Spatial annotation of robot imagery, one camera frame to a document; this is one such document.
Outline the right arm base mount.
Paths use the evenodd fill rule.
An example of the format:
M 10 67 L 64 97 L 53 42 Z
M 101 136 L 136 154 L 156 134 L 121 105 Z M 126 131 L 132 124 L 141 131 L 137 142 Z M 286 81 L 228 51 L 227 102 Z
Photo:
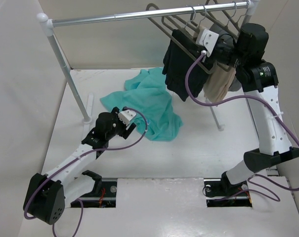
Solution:
M 232 185 L 224 174 L 220 178 L 204 178 L 202 192 L 207 207 L 252 207 L 246 180 Z

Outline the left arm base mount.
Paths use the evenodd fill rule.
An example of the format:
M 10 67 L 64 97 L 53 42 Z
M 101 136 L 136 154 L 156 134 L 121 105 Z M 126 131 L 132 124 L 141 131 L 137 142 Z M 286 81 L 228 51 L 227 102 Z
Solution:
M 78 199 L 84 208 L 114 208 L 116 207 L 117 179 L 103 178 L 101 175 L 86 170 L 79 178 L 92 184 L 88 192 L 82 194 Z

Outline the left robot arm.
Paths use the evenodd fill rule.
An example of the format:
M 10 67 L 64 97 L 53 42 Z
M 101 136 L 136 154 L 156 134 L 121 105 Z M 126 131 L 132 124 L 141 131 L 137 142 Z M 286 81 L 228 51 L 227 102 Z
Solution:
M 44 174 L 33 175 L 23 205 L 25 219 L 37 218 L 53 225 L 75 199 L 87 193 L 99 194 L 102 177 L 87 170 L 87 166 L 110 150 L 112 138 L 127 139 L 136 128 L 133 120 L 140 114 L 128 107 L 100 113 L 95 127 L 68 158 Z

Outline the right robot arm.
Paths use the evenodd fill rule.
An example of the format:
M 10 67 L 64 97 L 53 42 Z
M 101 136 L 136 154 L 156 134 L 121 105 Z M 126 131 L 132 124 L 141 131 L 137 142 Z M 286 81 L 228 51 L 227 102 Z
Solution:
M 217 27 L 211 27 L 209 33 L 205 30 L 200 33 L 205 37 L 216 37 L 206 66 L 218 62 L 232 67 L 233 77 L 241 84 L 244 98 L 250 100 L 259 138 L 258 149 L 245 152 L 240 163 L 222 174 L 218 189 L 211 193 L 215 197 L 232 194 L 248 178 L 266 168 L 298 158 L 299 145 L 291 145 L 294 135 L 282 121 L 275 67 L 262 58 L 269 38 L 265 28 L 247 23 L 241 27 L 237 39 Z M 196 100 L 200 92 L 206 92 L 211 78 L 219 81 L 216 72 L 208 75 L 198 65 L 206 47 L 206 44 L 199 44 L 198 38 L 191 39 L 179 29 L 171 34 L 163 59 L 163 75 L 167 89 L 182 101 Z

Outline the teal t shirt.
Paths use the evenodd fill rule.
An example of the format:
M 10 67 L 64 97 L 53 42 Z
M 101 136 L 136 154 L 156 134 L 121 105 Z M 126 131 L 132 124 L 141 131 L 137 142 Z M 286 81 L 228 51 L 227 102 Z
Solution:
M 102 105 L 111 111 L 114 107 L 129 107 L 141 112 L 136 115 L 134 123 L 137 131 L 143 133 L 147 126 L 145 137 L 150 141 L 172 141 L 183 126 L 182 119 L 174 113 L 172 96 L 166 90 L 166 76 L 162 68 L 142 69 L 140 73 L 125 81 L 124 91 L 115 91 L 100 98 Z

